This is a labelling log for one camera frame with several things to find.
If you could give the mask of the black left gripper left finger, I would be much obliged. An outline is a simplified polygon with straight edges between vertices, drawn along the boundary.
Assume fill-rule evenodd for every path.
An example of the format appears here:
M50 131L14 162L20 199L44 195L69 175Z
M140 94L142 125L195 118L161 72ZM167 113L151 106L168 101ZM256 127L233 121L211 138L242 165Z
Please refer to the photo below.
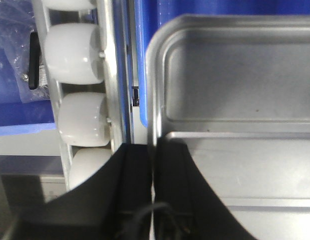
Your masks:
M135 211L151 202L147 147L122 144L84 183L21 213L6 240L115 240L126 236Z

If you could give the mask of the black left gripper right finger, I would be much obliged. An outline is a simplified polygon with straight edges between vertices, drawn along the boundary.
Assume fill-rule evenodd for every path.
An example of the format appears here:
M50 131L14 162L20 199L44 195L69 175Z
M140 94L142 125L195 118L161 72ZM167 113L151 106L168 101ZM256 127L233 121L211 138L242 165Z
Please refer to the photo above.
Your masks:
M160 139L154 159L156 202L167 203L187 240L252 240L206 182L186 144Z

